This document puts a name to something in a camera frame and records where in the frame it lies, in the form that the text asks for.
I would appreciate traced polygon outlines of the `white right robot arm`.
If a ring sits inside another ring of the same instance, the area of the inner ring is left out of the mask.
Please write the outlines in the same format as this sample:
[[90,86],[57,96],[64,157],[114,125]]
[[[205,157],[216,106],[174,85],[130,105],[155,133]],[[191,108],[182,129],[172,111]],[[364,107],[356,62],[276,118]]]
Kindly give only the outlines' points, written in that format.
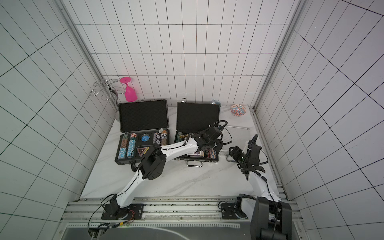
[[251,221],[252,240],[291,240],[292,208],[282,202],[270,186],[263,167],[268,161],[260,160],[261,152],[262,147],[255,143],[249,143],[245,153],[240,147],[229,148],[230,156],[254,190],[250,195],[238,196],[236,214]]

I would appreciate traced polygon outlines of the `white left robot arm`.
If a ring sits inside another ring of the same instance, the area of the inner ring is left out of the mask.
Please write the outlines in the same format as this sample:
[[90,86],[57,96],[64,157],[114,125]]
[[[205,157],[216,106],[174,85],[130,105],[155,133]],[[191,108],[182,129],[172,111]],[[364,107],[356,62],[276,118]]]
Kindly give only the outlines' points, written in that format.
[[111,195],[109,202],[101,204],[104,209],[102,219],[118,220],[134,215],[135,211],[130,207],[135,198],[134,191],[141,183],[158,178],[170,160],[199,151],[220,151],[225,145],[222,131],[227,124],[227,121],[217,121],[206,130],[189,134],[183,142],[149,146],[130,182],[118,194]]

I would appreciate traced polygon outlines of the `silver aluminium poker case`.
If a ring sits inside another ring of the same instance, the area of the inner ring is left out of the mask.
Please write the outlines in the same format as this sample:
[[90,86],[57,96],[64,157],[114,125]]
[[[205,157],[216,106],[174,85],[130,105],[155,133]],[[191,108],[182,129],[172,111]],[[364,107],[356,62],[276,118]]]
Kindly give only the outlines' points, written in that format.
[[223,141],[224,143],[229,142],[230,140],[232,142],[223,146],[222,150],[219,152],[219,159],[235,163],[236,161],[229,154],[229,148],[238,146],[241,149],[244,149],[251,138],[250,128],[227,125],[223,130]]

